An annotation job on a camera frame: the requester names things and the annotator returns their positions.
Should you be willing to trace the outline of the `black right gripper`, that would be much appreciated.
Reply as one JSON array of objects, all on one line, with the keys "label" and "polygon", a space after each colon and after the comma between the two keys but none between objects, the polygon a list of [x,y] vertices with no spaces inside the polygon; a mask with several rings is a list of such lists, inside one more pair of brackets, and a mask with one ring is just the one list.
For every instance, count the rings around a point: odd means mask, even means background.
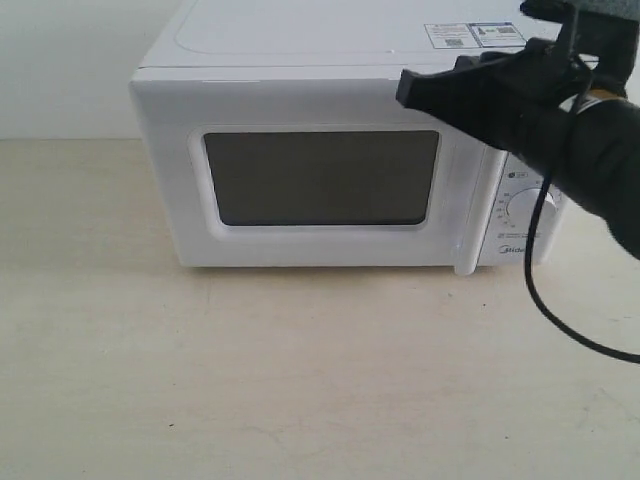
[{"label": "black right gripper", "polygon": [[396,100],[541,174],[534,210],[552,187],[604,220],[639,217],[639,108],[621,84],[578,56],[534,42],[520,52],[460,55],[452,70],[402,71]]}]

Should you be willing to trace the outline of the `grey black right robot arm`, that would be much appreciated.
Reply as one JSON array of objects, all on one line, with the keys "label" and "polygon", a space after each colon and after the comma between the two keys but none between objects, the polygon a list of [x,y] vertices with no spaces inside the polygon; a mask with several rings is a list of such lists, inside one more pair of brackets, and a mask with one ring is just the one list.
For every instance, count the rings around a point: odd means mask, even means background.
[{"label": "grey black right robot arm", "polygon": [[453,69],[401,74],[397,101],[551,176],[639,255],[639,108],[626,83],[639,16],[607,15],[566,1],[525,1],[523,14],[561,26],[513,54],[461,56]]}]

